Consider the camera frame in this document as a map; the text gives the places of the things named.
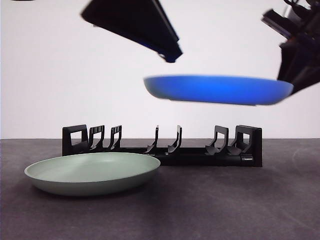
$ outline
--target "white wall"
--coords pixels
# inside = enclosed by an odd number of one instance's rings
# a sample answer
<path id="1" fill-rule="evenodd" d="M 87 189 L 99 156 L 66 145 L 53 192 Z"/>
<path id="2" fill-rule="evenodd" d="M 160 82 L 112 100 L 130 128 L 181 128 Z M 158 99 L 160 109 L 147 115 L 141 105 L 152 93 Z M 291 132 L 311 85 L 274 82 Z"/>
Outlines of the white wall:
<path id="1" fill-rule="evenodd" d="M 264 138 L 319 138 L 320 84 L 271 106 L 157 99 L 143 77 L 237 75 L 275 79 L 285 39 L 263 24 L 281 0 L 161 0 L 184 54 L 152 50 L 80 17 L 88 0 L 1 1 L 1 138 L 61 138 L 64 126 L 123 125 L 124 138 L 210 138 L 213 126 L 262 127 Z"/>

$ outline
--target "blue plate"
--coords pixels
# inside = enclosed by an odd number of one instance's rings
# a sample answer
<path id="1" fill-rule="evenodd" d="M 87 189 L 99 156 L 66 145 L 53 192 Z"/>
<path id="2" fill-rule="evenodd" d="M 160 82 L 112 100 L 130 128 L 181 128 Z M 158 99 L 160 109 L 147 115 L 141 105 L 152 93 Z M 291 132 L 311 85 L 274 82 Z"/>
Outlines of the blue plate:
<path id="1" fill-rule="evenodd" d="M 240 105 L 275 104 L 294 87 L 280 80 L 216 75 L 151 76 L 144 85 L 156 98 Z"/>

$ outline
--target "dish rack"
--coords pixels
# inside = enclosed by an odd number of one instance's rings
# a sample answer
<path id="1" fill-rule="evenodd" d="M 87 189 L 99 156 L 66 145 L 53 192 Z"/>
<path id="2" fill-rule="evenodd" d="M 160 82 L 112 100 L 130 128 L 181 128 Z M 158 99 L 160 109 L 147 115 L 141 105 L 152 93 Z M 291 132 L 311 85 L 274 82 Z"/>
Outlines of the dish rack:
<path id="1" fill-rule="evenodd" d="M 73 144 L 71 134 L 81 132 L 81 142 Z M 101 133 L 100 140 L 94 145 L 94 135 Z M 224 135 L 221 147 L 216 147 L 218 133 Z M 155 138 L 146 147 L 121 147 L 122 125 L 111 128 L 110 144 L 103 146 L 105 126 L 95 126 L 89 129 L 87 125 L 75 125 L 62 128 L 62 155 L 85 153 L 136 153 L 145 154 L 160 160 L 161 165 L 208 165 L 208 166 L 241 166 L 262 167 L 262 129 L 259 127 L 237 125 L 235 139 L 229 145 L 229 129 L 216 125 L 214 139 L 203 147 L 181 147 L 182 127 L 177 126 L 176 139 L 168 147 L 158 147 L 159 126 L 155 128 Z M 245 141 L 244 134 L 249 135 Z"/>

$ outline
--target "table surface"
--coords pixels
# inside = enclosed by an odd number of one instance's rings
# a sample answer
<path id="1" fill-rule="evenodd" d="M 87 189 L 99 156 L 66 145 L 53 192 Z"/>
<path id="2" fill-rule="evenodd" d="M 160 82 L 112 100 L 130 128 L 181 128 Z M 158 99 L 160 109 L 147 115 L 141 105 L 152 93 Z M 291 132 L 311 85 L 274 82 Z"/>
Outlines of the table surface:
<path id="1" fill-rule="evenodd" d="M 96 197 L 31 185 L 25 167 L 60 155 L 60 139 L 1 140 L 1 239 L 320 239 L 320 139 L 264 139 L 263 167 L 161 166 L 140 187 Z"/>

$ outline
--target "plate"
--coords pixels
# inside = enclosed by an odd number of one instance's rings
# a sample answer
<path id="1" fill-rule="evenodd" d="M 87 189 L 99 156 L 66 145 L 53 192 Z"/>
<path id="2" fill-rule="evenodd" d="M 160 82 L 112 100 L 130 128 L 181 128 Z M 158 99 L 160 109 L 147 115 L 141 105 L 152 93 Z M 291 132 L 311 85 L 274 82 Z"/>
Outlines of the plate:
<path id="1" fill-rule="evenodd" d="M 48 193 L 65 196 L 105 195 L 148 181 L 160 166 L 155 157 L 126 152 L 61 156 L 36 162 L 24 173 Z"/>
<path id="2" fill-rule="evenodd" d="M 144 85 L 160 99 L 240 105 L 272 105 L 288 97 L 294 87 L 281 80 L 216 75 L 150 76 Z"/>

